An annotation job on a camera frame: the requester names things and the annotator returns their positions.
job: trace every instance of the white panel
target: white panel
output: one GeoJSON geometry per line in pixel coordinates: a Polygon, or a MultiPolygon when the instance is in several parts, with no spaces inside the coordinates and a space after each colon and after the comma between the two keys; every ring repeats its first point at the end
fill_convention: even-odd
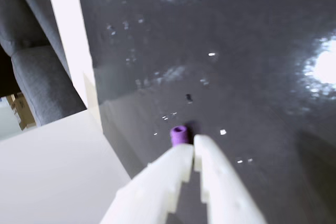
{"type": "Polygon", "coordinates": [[[19,122],[10,108],[6,98],[1,102],[3,107],[0,107],[0,140],[12,135],[22,133],[19,122]]]}
{"type": "Polygon", "coordinates": [[[83,111],[0,141],[0,223],[99,223],[129,181],[83,111]]]}
{"type": "Polygon", "coordinates": [[[96,81],[79,0],[51,0],[73,86],[101,125],[96,81]]]}

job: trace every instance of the white speck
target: white speck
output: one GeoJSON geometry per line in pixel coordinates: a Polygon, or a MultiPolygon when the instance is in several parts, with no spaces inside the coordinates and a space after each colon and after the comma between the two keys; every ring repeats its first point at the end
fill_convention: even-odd
{"type": "Polygon", "coordinates": [[[138,80],[135,81],[135,83],[137,84],[137,85],[136,85],[137,88],[138,88],[138,89],[141,89],[141,81],[138,79],[138,80]]]}
{"type": "Polygon", "coordinates": [[[215,63],[216,61],[218,61],[218,55],[215,52],[210,52],[208,53],[208,55],[210,56],[210,60],[215,63]]]}
{"type": "Polygon", "coordinates": [[[209,82],[206,79],[201,79],[200,82],[203,83],[204,86],[209,85],[209,82]]]}
{"type": "Polygon", "coordinates": [[[115,31],[115,28],[111,25],[107,25],[106,27],[107,31],[110,32],[111,35],[115,35],[117,32],[115,31]]]}
{"type": "Polygon", "coordinates": [[[148,88],[148,87],[151,85],[151,83],[150,83],[149,80],[146,78],[146,79],[143,81],[143,85],[144,85],[146,88],[148,88]]]}
{"type": "Polygon", "coordinates": [[[137,60],[135,54],[132,54],[132,55],[131,55],[131,58],[132,58],[132,61],[133,61],[133,62],[135,62],[135,61],[137,60]]]}
{"type": "Polygon", "coordinates": [[[156,79],[156,82],[160,85],[161,82],[162,82],[162,80],[163,80],[163,78],[162,78],[162,77],[159,77],[159,78],[156,79]]]}
{"type": "Polygon", "coordinates": [[[185,71],[184,66],[172,67],[166,73],[164,73],[163,79],[166,82],[179,80],[179,79],[182,78],[182,74],[183,74],[184,71],[185,71]]]}
{"type": "Polygon", "coordinates": [[[124,21],[123,24],[125,30],[127,30],[130,27],[130,24],[127,21],[124,21]]]}

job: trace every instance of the purple plastic cylinder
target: purple plastic cylinder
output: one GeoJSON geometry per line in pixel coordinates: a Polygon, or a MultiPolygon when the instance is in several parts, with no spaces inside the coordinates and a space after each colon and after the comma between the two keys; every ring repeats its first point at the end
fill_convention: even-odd
{"type": "Polygon", "coordinates": [[[173,146],[189,143],[188,129],[183,125],[173,127],[170,130],[170,137],[172,138],[173,146]]]}

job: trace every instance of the reflective surface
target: reflective surface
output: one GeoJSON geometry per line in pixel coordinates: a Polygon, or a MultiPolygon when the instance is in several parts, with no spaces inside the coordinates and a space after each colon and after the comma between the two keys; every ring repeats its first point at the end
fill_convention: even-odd
{"type": "MultiPolygon", "coordinates": [[[[336,223],[335,0],[81,0],[104,133],[134,176],[189,125],[269,223],[336,223]]],[[[198,174],[168,223],[206,223],[198,174]]]]}

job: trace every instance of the dark gray tabletop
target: dark gray tabletop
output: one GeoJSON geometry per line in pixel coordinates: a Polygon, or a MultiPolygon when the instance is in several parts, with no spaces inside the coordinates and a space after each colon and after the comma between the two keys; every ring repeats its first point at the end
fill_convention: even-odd
{"type": "MultiPolygon", "coordinates": [[[[336,223],[335,0],[80,1],[104,134],[131,176],[187,124],[270,224],[336,223]]],[[[206,223],[199,184],[169,223],[206,223]]]]}

